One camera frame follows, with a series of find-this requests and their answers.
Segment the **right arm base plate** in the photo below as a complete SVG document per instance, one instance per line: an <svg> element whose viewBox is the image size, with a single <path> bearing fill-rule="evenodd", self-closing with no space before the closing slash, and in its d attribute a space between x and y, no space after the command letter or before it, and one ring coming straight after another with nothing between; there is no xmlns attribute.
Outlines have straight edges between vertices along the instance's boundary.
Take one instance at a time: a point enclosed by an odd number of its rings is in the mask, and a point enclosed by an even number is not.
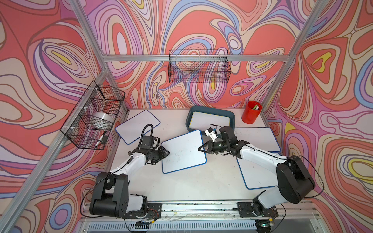
<svg viewBox="0 0 373 233"><path fill-rule="evenodd" d="M277 209L273 206L270 209L264 208L260 203L238 202L237 208L240 217L267 217L276 218L279 216Z"/></svg>

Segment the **yellow-framed whiteboard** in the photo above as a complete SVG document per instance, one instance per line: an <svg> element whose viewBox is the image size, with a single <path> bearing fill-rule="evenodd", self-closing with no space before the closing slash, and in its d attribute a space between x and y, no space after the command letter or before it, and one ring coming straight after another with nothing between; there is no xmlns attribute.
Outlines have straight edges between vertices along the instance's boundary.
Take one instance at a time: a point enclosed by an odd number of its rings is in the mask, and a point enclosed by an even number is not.
<svg viewBox="0 0 373 233"><path fill-rule="evenodd" d="M227 116L208 114L202 112L193 112L187 126L192 130L205 131L212 125L227 126L230 125L230 118Z"/></svg>

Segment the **silver tape roll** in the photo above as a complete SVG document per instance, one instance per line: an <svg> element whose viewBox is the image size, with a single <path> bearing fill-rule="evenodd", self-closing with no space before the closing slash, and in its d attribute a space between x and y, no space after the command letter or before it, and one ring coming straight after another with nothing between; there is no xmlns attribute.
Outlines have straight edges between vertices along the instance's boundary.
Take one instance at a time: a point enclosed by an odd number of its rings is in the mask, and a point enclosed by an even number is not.
<svg viewBox="0 0 373 233"><path fill-rule="evenodd" d="M111 115L103 112L96 112L91 118L91 124L98 129L108 129L112 126L114 121Z"/></svg>

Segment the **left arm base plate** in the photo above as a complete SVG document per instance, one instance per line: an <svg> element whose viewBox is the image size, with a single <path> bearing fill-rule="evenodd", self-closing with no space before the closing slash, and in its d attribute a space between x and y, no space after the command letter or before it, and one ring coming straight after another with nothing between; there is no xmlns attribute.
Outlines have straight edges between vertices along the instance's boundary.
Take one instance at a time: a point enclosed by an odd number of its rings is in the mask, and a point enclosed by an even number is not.
<svg viewBox="0 0 373 233"><path fill-rule="evenodd" d="M124 219L145 219L157 220L161 218L162 203L148 203L138 211L131 211L125 214Z"/></svg>

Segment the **red plastic cup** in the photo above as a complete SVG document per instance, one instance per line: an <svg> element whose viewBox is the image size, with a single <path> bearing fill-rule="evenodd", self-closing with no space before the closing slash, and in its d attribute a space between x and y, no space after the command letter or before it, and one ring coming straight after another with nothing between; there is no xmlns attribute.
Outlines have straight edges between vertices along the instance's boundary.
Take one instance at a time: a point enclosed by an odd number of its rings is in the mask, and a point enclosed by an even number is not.
<svg viewBox="0 0 373 233"><path fill-rule="evenodd" d="M254 106L257 104L260 106L260 109L253 110ZM261 111L262 105L260 103L256 101L249 101L245 106L245 110L243 112L241 119L246 124L253 124L260 115Z"/></svg>

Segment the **teal plastic storage box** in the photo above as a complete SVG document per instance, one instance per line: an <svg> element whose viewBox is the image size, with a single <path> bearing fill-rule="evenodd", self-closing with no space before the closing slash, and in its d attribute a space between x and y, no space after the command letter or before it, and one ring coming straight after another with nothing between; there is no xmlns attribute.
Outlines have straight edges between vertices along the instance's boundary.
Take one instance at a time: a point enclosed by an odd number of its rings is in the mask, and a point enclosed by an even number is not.
<svg viewBox="0 0 373 233"><path fill-rule="evenodd" d="M205 135L204 131L210 127L217 126L219 129L223 126L230 126L235 129L235 123L235 114L231 111L193 106L189 110L185 125L189 132L200 130Z"/></svg>

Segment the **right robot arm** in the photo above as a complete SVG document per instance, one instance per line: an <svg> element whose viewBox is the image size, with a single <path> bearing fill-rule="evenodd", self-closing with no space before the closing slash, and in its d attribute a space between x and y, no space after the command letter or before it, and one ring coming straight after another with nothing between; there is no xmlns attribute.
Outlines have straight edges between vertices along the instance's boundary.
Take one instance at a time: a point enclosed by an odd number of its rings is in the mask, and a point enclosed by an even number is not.
<svg viewBox="0 0 373 233"><path fill-rule="evenodd" d="M264 190L252 200L249 210L254 215L263 216L278 204L298 204L315 188L315 181L299 156L285 157L259 149L239 140L230 126L221 127L219 133L221 140L213 128L205 130L210 139L198 151L250 161L277 177L277 186Z"/></svg>

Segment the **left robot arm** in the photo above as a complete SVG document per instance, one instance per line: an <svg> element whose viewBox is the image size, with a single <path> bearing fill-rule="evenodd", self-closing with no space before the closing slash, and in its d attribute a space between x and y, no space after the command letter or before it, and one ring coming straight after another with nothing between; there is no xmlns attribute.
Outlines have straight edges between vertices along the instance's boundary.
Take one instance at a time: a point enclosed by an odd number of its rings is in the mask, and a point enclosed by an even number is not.
<svg viewBox="0 0 373 233"><path fill-rule="evenodd" d="M90 201L90 214L115 218L132 215L143 218L151 212L145 195L130 194L130 180L145 165L156 165L170 152L160 145L160 138L142 136L138 146L128 154L129 158L118 168L97 176Z"/></svg>

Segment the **blue whiteboard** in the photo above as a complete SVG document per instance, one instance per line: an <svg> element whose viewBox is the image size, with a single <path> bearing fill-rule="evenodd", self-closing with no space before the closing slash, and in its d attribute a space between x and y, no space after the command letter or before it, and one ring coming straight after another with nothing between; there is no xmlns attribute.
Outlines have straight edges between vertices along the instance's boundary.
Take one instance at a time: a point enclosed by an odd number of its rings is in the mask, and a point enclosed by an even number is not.
<svg viewBox="0 0 373 233"><path fill-rule="evenodd" d="M269 155L250 154L237 159L237 162L247 189L278 186L276 168L284 160Z"/></svg>
<svg viewBox="0 0 373 233"><path fill-rule="evenodd" d="M270 128L235 128L235 135L238 140L245 140L257 148L269 152L281 151L279 143Z"/></svg>
<svg viewBox="0 0 373 233"><path fill-rule="evenodd" d="M200 130L162 142L161 146L170 152L162 160L162 172L169 174L206 164L206 154L198 150L203 143Z"/></svg>
<svg viewBox="0 0 373 233"><path fill-rule="evenodd" d="M130 145L140 138L141 132L147 124L151 124L155 128L160 123L161 121L151 112L144 110L116 127L115 131L127 145Z"/></svg>

